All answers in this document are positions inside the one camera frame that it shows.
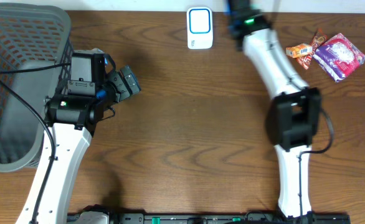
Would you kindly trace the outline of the orange white snack packet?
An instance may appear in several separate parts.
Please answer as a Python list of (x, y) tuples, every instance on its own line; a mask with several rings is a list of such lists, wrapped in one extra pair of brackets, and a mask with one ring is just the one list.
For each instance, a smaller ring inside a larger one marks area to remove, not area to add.
[(306, 43), (296, 45), (294, 47), (287, 47), (285, 53), (291, 58), (304, 57), (312, 53), (312, 46)]

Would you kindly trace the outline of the orange red snack bar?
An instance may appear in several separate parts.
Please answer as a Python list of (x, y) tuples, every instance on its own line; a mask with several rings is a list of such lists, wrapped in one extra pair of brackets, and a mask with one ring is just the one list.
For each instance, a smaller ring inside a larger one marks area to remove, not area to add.
[(311, 52), (306, 55), (296, 59), (296, 61), (305, 69), (309, 69), (311, 60), (313, 58), (314, 53), (316, 52), (317, 48), (323, 45), (327, 41), (327, 35), (324, 34), (322, 29), (318, 28), (315, 32), (312, 41), (310, 42), (311, 45)]

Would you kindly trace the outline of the purple red tissue pack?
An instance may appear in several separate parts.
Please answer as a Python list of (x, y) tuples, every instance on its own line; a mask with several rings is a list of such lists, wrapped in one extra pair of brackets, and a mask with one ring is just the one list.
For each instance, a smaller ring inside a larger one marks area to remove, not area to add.
[(318, 47), (313, 58), (335, 82), (343, 81), (365, 63), (365, 54), (342, 33)]

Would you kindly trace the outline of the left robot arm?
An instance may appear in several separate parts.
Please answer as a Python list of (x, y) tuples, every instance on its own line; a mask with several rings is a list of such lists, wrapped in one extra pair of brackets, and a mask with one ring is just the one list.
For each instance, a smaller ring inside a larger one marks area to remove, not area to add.
[(72, 53), (70, 75), (45, 103), (47, 134), (18, 223), (66, 223), (80, 163), (105, 111), (139, 93), (129, 66), (117, 68), (101, 50)]

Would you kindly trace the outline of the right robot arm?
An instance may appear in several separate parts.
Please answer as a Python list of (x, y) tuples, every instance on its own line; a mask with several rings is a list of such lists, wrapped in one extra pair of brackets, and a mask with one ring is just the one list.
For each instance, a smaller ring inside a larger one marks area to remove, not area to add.
[(280, 173), (278, 208), (286, 220), (312, 213), (308, 166), (318, 129), (321, 96), (296, 72), (272, 23), (250, 1), (227, 1), (229, 30), (262, 79), (271, 105), (265, 127), (277, 153)]

